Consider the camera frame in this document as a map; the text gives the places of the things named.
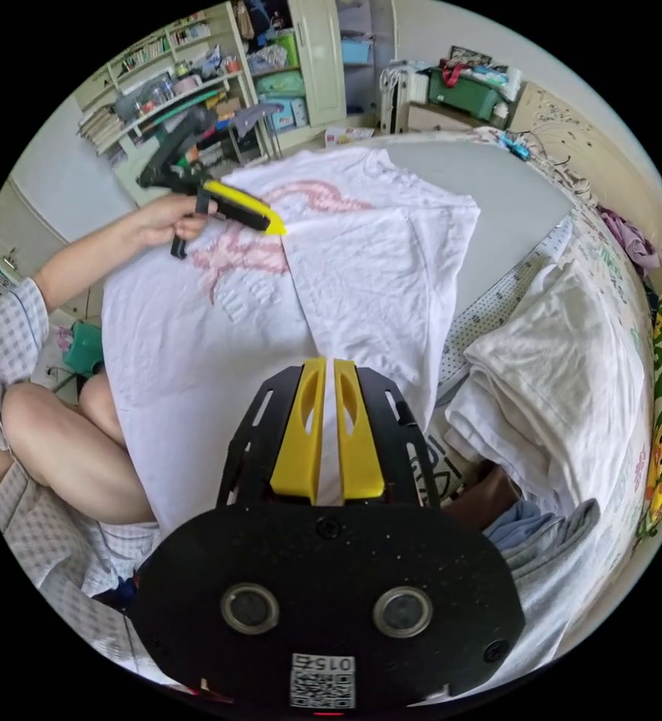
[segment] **green container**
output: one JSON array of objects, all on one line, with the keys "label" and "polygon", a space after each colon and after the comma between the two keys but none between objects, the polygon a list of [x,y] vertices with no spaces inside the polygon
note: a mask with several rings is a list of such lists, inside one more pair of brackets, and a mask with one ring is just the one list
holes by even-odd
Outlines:
[{"label": "green container", "polygon": [[272,42],[286,49],[288,65],[294,68],[299,66],[299,51],[296,48],[296,34],[293,30],[281,30]]},{"label": "green container", "polygon": [[441,76],[441,69],[432,70],[429,80],[429,103],[450,105],[465,110],[479,120],[490,120],[494,106],[501,100],[503,98],[498,90],[473,77],[462,75],[453,88],[447,88]]},{"label": "green container", "polygon": [[76,321],[71,332],[71,347],[62,355],[63,362],[79,376],[90,378],[104,362],[101,329],[90,323]]}]

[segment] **cartoon duck print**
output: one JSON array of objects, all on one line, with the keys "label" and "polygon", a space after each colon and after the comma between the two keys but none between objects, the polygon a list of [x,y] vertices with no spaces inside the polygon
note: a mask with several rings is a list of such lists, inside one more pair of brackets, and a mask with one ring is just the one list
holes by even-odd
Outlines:
[{"label": "cartoon duck print", "polygon": [[654,440],[651,444],[651,459],[648,465],[648,476],[646,479],[646,500],[651,500],[654,489],[662,478],[662,425],[656,429]]},{"label": "cartoon duck print", "polygon": [[662,307],[659,306],[659,310],[656,313],[656,320],[654,321],[654,341],[659,340],[662,329]]}]

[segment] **hand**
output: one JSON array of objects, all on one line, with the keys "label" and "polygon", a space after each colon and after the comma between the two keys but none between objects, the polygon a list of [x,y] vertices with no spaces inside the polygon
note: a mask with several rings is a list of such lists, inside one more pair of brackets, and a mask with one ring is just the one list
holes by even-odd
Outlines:
[{"label": "hand", "polygon": [[193,240],[217,209],[216,203],[211,202],[208,215],[201,215],[196,213],[195,196],[165,195],[129,216],[133,241],[140,247],[151,248],[170,243],[175,236]]}]

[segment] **purple cloth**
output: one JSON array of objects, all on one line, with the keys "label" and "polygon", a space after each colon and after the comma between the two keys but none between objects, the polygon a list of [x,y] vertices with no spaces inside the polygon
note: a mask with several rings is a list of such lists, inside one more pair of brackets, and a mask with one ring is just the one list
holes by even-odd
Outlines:
[{"label": "purple cloth", "polygon": [[598,212],[601,214],[602,220],[616,238],[617,243],[626,251],[631,262],[641,276],[646,276],[647,271],[652,268],[658,268],[661,265],[656,248],[643,236],[643,233],[632,225],[628,220],[624,220],[618,213],[613,210],[597,206]]}]

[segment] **printed number label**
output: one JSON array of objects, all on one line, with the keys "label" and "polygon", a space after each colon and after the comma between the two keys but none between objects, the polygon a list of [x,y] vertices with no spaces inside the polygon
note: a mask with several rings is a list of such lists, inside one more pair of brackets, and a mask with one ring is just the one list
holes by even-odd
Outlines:
[{"label": "printed number label", "polygon": [[355,708],[355,672],[356,664],[352,656],[295,653],[291,657],[291,706]]}]

